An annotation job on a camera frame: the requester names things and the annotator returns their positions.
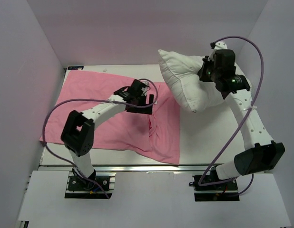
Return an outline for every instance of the white table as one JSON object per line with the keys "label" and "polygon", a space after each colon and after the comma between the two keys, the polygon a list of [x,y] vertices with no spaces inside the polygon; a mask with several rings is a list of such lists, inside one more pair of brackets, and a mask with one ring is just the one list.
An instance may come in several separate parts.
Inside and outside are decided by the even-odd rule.
{"label": "white table", "polygon": [[[68,171],[34,171],[19,221],[29,228],[279,228],[290,226],[272,174],[240,201],[195,202],[190,173],[118,172],[111,199],[65,199]],[[243,189],[250,180],[237,180]]]}
{"label": "white table", "polygon": [[[158,65],[84,66],[83,70],[163,81]],[[181,110],[180,122],[180,165],[210,163],[237,128],[234,115],[226,104],[207,108],[197,114]],[[64,145],[49,143],[49,147],[58,155],[71,159]],[[239,133],[217,163],[228,162],[242,151],[243,139]],[[94,165],[166,165],[133,151],[92,149],[90,154]],[[68,163],[55,158],[45,149],[40,164],[60,166]]]}

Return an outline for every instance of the white board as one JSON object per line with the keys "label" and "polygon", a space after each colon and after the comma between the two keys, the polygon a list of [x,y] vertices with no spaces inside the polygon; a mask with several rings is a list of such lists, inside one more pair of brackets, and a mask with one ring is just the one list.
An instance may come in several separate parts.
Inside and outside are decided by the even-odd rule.
{"label": "white board", "polygon": [[[29,228],[279,228],[290,222],[272,174],[236,202],[194,202],[191,174],[117,173],[111,199],[65,199],[69,172],[34,171],[19,220]],[[250,176],[238,179],[239,189]]]}
{"label": "white board", "polygon": [[[105,72],[133,78],[149,78],[162,82],[158,65],[115,65],[84,66],[85,71]],[[221,150],[237,128],[237,122],[226,104],[207,108],[202,113],[189,113],[181,109],[180,116],[180,164],[208,164]],[[49,143],[49,147],[58,155],[71,159],[64,145]],[[228,146],[218,163],[225,163],[244,151],[243,139],[239,133]],[[94,165],[151,165],[164,164],[143,157],[133,151],[112,151],[92,149],[91,161]],[[64,161],[44,150],[42,165],[65,165]]]}

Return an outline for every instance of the white pillow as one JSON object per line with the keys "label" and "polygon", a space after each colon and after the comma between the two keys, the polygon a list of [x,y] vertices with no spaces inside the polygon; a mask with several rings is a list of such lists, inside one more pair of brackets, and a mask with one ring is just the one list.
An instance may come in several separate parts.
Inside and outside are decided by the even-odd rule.
{"label": "white pillow", "polygon": [[[213,82],[201,82],[197,75],[202,68],[201,56],[184,56],[177,52],[158,51],[164,81],[178,104],[187,111],[201,112],[223,102]],[[244,75],[237,64],[236,74]]]}

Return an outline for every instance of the black end effector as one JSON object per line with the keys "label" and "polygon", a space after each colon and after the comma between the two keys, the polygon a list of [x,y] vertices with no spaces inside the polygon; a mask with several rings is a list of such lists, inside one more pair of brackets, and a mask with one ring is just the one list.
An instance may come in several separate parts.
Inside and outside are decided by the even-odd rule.
{"label": "black end effector", "polygon": [[93,145],[94,123],[77,111],[70,112],[61,134],[65,146],[78,157],[88,153]]}
{"label": "black end effector", "polygon": [[[154,95],[149,95],[149,102],[148,104],[146,103],[147,96],[143,94],[146,87],[148,86],[145,83],[135,79],[127,90],[121,88],[113,94],[121,96],[128,104],[146,106],[153,103],[154,100]],[[152,114],[152,106],[147,108],[134,108],[126,106],[126,111],[129,113]]]}
{"label": "black end effector", "polygon": [[275,143],[272,141],[271,144],[264,146],[256,144],[254,148],[235,156],[235,167],[241,175],[272,170],[284,151],[282,142]]}
{"label": "black end effector", "polygon": [[237,90],[250,90],[249,83],[244,75],[236,75],[235,53],[233,50],[217,50],[214,61],[208,61],[209,56],[203,58],[203,66],[198,72],[200,81],[214,82],[216,89],[221,92],[225,99],[227,95],[236,93]]}

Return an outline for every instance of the white wall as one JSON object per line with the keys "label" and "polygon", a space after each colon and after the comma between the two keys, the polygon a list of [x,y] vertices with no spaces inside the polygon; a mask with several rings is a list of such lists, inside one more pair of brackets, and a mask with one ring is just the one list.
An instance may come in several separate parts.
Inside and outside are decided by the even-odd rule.
{"label": "white wall", "polygon": [[13,228],[42,152],[43,119],[63,79],[26,0],[0,0],[0,228]]}
{"label": "white wall", "polygon": [[[148,64],[158,49],[209,53],[247,37],[267,0],[28,0],[63,66]],[[236,52],[242,41],[227,44]]]}
{"label": "white wall", "polygon": [[[273,138],[285,145],[274,176],[294,227],[294,0],[269,0],[249,37],[265,58],[258,112]],[[260,63],[250,45],[238,63],[256,87]]]}

